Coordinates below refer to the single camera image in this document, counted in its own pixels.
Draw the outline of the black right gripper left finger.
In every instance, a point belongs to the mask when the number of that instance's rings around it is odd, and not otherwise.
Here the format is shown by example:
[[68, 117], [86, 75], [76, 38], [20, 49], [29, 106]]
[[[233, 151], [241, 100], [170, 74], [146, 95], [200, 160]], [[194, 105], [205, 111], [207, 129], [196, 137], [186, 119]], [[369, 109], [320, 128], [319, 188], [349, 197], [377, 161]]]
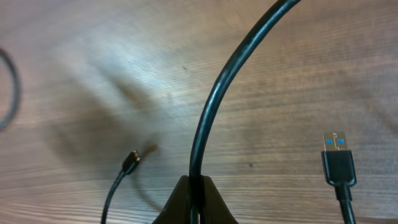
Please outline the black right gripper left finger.
[[153, 224], [190, 224], [190, 181], [181, 176]]

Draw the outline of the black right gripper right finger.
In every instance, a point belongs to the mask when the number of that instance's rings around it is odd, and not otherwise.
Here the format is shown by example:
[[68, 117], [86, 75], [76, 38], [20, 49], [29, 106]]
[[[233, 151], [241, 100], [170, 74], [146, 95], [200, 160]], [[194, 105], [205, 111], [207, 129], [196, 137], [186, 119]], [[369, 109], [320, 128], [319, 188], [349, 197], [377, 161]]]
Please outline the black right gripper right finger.
[[200, 196], [200, 223], [202, 224], [238, 224], [218, 192], [214, 182], [208, 176], [202, 177]]

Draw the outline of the black cable small plug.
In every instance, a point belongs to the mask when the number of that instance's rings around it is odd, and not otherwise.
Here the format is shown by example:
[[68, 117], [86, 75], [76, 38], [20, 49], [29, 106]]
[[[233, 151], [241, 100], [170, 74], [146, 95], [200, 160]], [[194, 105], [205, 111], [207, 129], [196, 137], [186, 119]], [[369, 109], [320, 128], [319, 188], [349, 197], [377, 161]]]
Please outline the black cable small plug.
[[[200, 223], [201, 167], [206, 143], [223, 97], [247, 59], [278, 21], [300, 0], [278, 0], [257, 21], [239, 44], [221, 70], [206, 100], [198, 122], [190, 153], [190, 224]], [[323, 134], [324, 150], [321, 153], [325, 181], [335, 190], [345, 224], [355, 224], [351, 187], [357, 183], [352, 152], [347, 147], [346, 135], [342, 131]]]

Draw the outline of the black cable gold plug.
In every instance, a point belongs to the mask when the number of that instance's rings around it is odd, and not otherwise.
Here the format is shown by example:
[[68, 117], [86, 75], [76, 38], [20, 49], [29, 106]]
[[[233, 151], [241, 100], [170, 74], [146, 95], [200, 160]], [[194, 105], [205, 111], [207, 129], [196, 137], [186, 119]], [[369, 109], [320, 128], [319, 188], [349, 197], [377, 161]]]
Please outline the black cable gold plug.
[[10, 107], [1, 120], [1, 131], [3, 129], [6, 129], [12, 122], [12, 120], [15, 118], [19, 105], [21, 102], [21, 82], [19, 78], [19, 72], [18, 69], [15, 65], [15, 63], [12, 60], [12, 57], [4, 50], [1, 49], [1, 60], [5, 63], [9, 75], [11, 78], [11, 83], [12, 83], [12, 98], [11, 98], [11, 103]]

